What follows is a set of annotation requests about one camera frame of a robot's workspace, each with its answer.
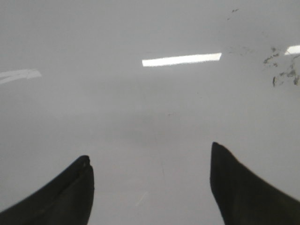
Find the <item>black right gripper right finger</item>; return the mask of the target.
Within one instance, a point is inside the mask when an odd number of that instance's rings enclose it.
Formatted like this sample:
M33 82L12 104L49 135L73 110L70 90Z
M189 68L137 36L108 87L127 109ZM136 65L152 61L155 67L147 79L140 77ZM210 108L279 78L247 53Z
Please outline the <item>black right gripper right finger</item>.
M213 142L210 188L226 225L298 225L300 202L254 174Z

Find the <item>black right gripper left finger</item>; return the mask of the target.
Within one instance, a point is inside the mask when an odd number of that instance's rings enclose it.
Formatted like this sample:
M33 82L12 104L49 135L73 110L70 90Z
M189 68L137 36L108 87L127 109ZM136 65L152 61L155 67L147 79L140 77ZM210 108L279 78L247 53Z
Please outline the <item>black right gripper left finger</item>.
M2 225L86 225L94 198L94 173L80 156L49 183L0 213Z

